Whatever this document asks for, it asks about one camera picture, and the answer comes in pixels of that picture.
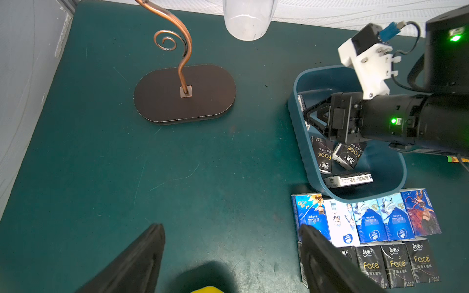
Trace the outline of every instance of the blue connector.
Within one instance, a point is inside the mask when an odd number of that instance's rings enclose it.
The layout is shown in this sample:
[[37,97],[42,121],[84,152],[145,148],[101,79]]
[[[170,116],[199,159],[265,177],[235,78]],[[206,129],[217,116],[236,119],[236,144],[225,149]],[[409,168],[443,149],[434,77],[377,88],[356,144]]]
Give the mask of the blue connector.
[[392,22],[385,29],[379,32],[379,38],[383,43],[385,43],[396,36],[405,25],[405,22]]

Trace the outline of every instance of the white fabric backdrop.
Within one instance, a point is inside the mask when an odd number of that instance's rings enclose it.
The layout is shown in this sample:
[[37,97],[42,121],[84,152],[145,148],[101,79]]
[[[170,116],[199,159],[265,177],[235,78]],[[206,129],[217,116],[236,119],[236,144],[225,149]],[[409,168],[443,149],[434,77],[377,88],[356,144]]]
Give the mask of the white fabric backdrop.
[[[107,0],[137,4],[134,0]],[[222,0],[150,0],[167,8],[223,15]],[[415,21],[424,32],[424,24],[446,11],[469,4],[469,0],[279,0],[273,20],[285,23],[360,30],[368,23],[386,27],[401,20]],[[414,36],[406,27],[402,35]]]

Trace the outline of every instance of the copper decorative stand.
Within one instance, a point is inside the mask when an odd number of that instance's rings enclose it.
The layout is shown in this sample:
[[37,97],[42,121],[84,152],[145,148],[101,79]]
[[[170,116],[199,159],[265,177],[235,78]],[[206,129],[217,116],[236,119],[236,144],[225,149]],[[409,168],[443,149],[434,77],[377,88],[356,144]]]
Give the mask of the copper decorative stand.
[[184,44],[184,54],[178,68],[160,69],[145,75],[134,91],[137,111],[146,119],[158,124],[183,123],[193,120],[213,119],[225,114],[235,102],[236,85],[232,76],[215,65],[196,65],[182,68],[192,54],[192,39],[186,26],[171,12],[148,0],[135,0],[154,14],[172,22],[183,37],[171,30],[159,30],[154,36],[156,46],[172,51],[172,48],[158,44],[156,38],[162,33],[178,37]]

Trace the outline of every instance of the teal plastic basket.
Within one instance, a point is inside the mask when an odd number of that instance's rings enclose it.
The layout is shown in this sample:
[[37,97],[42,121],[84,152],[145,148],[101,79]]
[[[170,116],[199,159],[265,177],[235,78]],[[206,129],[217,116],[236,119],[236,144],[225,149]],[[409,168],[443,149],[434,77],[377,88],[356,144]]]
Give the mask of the teal plastic basket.
[[[328,66],[301,72],[293,85],[293,94],[288,99],[288,109],[300,148],[306,175],[311,186],[338,201],[356,203],[399,192],[407,178],[407,168],[402,154],[390,149],[389,143],[367,141],[362,157],[355,166],[356,172],[370,172],[374,182],[370,184],[329,189],[324,179],[330,175],[319,172],[318,162],[311,145],[311,136],[324,137],[313,126],[309,131],[303,119],[298,95],[304,98],[306,107],[319,103],[335,92],[362,91],[355,71],[344,66]],[[333,175],[346,170],[333,162]]]

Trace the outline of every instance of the green led light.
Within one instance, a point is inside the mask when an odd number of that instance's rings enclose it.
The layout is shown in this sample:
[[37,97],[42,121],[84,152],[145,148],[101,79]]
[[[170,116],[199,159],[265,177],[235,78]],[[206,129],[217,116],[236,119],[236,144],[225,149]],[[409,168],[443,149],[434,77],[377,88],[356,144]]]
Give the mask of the green led light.
[[449,39],[450,41],[453,41],[453,42],[456,42],[458,41],[459,39],[461,38],[460,35],[456,35],[456,36],[453,36],[451,39]]

